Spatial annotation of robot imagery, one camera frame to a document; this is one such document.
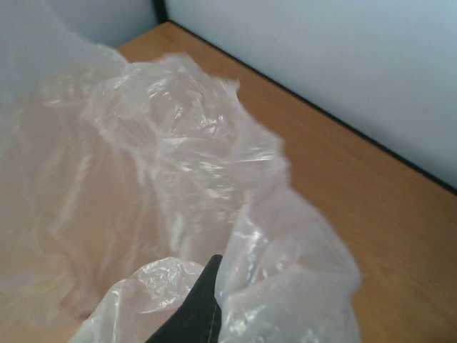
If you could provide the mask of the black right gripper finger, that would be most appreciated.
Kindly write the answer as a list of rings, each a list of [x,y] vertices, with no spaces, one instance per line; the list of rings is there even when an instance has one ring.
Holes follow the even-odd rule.
[[[221,308],[215,298],[216,276],[222,256],[213,255],[183,304],[147,343],[215,343],[221,329]]]

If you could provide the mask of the translucent pink plastic trash bag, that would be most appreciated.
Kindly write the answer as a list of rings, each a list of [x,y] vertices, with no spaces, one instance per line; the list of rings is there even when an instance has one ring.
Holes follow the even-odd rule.
[[[1,3],[3,342],[146,342],[215,254],[217,342],[360,341],[358,267],[237,91]]]

